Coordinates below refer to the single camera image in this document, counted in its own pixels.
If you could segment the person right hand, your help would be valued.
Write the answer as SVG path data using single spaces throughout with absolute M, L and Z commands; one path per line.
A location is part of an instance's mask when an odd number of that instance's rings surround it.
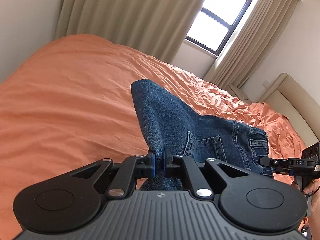
M 296 189 L 300 190 L 300 187 L 297 183 L 293 182 L 291 184 Z M 305 189 L 302 190 L 304 194 L 311 194 L 316 192 L 316 190 L 319 188 L 319 181 L 313 180 Z

